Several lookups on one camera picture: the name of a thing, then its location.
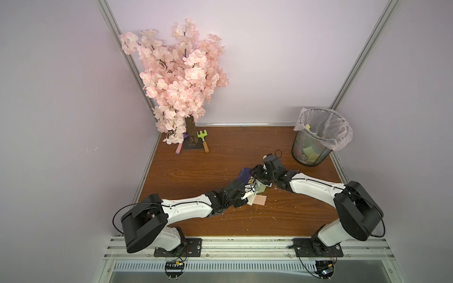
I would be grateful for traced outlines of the light green sticky note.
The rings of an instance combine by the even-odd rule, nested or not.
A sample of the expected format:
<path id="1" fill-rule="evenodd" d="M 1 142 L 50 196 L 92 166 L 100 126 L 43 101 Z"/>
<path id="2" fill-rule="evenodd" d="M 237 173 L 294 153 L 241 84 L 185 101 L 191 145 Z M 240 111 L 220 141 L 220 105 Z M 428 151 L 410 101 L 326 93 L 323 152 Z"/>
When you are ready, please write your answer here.
<path id="1" fill-rule="evenodd" d="M 266 188 L 267 188 L 266 185 L 263 185 L 263 184 L 258 185 L 257 186 L 257 194 L 265 192 Z"/>

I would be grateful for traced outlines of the dark blue paperback book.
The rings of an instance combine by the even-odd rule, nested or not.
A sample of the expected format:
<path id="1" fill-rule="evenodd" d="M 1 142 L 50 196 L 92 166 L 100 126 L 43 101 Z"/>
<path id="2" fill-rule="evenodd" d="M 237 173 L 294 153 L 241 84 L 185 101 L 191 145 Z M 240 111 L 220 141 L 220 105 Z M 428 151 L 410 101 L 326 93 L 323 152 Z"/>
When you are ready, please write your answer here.
<path id="1" fill-rule="evenodd" d="M 239 173 L 239 177 L 235 184 L 237 186 L 252 186 L 256 184 L 256 180 L 251 174 L 252 168 L 243 167 Z"/>

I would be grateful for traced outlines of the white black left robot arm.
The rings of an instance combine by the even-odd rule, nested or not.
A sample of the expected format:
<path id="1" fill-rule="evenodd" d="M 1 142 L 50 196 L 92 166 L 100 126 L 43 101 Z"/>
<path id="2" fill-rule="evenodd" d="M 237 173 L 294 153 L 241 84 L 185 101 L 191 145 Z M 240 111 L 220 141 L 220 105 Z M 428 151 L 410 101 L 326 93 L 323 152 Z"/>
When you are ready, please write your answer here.
<path id="1" fill-rule="evenodd" d="M 126 251 L 137 253 L 149 246 L 176 254 L 187 245 L 182 230 L 170 225 L 195 218 L 209 218 L 223 214 L 231 206 L 246 205 L 256 196 L 256 182 L 238 179 L 219 191 L 210 191 L 194 198 L 169 200 L 155 193 L 143 201 L 127 205 L 121 217 Z"/>

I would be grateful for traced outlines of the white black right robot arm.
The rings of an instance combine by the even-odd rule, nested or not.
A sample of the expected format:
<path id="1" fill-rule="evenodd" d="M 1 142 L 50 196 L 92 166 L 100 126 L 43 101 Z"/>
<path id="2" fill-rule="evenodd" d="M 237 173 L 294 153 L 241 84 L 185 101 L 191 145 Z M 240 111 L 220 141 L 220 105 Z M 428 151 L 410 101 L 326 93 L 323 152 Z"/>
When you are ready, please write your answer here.
<path id="1" fill-rule="evenodd" d="M 332 247 L 349 238 L 366 241 L 374 230 L 384 224 L 384 213 L 364 187 L 354 181 L 332 183 L 310 177 L 302 172 L 287 170 L 274 154 L 263 158 L 263 164 L 251 170 L 251 176 L 279 189 L 320 200 L 337 211 L 338 219 L 322 226 L 312 241 L 315 246 Z"/>

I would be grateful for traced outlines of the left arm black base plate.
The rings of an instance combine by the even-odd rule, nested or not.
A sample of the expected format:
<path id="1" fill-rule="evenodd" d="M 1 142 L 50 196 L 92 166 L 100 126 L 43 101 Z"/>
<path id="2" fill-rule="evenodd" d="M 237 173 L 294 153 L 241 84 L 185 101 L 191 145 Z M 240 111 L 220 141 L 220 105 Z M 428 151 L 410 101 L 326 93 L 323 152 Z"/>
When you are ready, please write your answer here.
<path id="1" fill-rule="evenodd" d="M 163 248 L 155 248 L 154 257 L 166 258 L 191 258 L 200 257 L 202 248 L 202 238 L 188 238 L 181 242 L 174 250 L 167 251 Z"/>

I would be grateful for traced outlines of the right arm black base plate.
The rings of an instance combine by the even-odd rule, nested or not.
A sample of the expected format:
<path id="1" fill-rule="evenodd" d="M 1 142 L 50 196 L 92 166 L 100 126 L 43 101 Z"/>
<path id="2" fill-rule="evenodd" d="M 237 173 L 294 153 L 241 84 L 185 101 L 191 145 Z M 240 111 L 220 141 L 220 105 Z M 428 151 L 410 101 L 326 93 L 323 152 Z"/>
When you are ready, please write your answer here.
<path id="1" fill-rule="evenodd" d="M 344 256 L 340 244 L 325 246 L 311 238 L 294 238 L 288 249 L 294 250 L 298 257 L 341 258 Z"/>

